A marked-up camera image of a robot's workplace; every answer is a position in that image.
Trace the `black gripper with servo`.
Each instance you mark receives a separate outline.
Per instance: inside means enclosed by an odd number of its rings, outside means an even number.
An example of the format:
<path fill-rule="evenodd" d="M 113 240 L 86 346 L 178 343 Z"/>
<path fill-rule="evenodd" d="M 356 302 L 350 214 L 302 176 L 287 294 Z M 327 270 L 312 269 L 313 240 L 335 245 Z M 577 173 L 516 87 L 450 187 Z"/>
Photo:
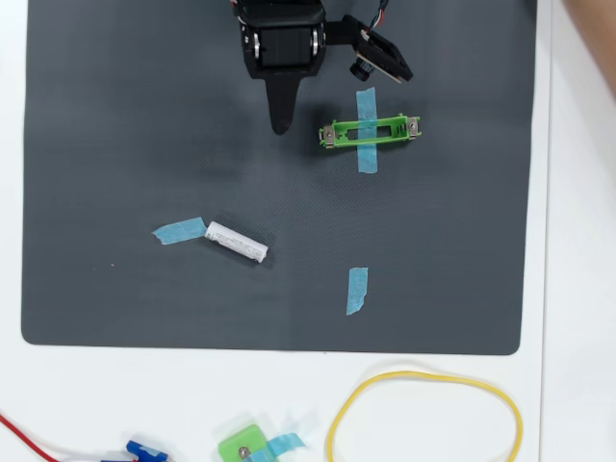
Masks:
<path fill-rule="evenodd" d="M 271 128 L 284 135 L 293 122 L 300 78 L 316 75 L 324 59 L 324 6 L 320 1 L 237 1 L 235 16 L 248 74 L 265 79 Z"/>

